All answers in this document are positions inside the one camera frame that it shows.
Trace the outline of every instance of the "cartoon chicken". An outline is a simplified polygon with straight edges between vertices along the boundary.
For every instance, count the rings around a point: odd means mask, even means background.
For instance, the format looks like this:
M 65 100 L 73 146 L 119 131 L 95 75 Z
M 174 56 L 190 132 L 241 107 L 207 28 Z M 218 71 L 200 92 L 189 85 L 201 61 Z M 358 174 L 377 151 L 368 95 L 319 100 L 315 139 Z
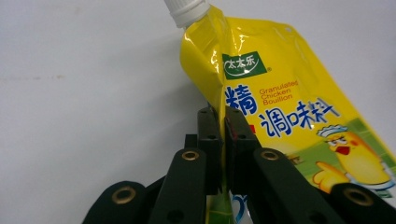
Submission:
M 377 193 L 385 191 L 387 197 L 392 198 L 387 189 L 395 187 L 393 172 L 361 138 L 341 125 L 325 127 L 317 135 L 326 138 L 329 149 L 346 171 L 343 173 L 324 161 L 318 161 L 321 171 L 314 175 L 313 180 L 320 189 L 330 192 L 334 184 L 351 182 Z

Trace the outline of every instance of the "brand logo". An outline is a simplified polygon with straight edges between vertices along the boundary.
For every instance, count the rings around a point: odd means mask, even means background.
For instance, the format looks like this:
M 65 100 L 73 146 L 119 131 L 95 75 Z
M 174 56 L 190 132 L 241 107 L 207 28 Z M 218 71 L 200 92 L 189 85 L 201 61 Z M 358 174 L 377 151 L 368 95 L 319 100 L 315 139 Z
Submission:
M 222 60 L 227 79 L 253 77 L 267 72 L 257 51 L 233 57 L 223 54 Z

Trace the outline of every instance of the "spout cap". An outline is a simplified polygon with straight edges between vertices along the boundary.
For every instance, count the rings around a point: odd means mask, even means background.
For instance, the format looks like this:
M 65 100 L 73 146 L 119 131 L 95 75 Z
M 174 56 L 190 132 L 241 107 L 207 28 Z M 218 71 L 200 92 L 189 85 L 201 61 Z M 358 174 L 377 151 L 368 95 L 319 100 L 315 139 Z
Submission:
M 206 0 L 164 0 L 177 28 L 187 27 L 200 20 L 210 9 Z

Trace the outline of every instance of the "yellow pouch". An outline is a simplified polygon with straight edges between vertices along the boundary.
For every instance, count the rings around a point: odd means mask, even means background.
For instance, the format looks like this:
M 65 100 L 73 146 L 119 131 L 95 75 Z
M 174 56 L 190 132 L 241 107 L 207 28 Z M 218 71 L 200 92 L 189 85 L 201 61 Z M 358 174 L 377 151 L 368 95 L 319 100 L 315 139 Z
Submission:
M 240 109 L 262 146 L 285 153 L 313 186 L 352 182 L 396 206 L 393 156 L 294 28 L 212 6 L 187 28 L 180 61 L 223 136 L 225 106 Z

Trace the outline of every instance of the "white background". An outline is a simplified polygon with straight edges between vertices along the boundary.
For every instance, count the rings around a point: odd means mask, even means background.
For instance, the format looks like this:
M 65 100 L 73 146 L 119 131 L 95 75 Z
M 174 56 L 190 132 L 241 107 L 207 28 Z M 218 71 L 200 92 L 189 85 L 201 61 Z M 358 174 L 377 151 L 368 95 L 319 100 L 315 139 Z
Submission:
M 294 26 L 396 153 L 396 2 L 210 1 Z M 0 1 L 0 223 L 80 223 L 165 175 L 205 99 L 162 0 Z

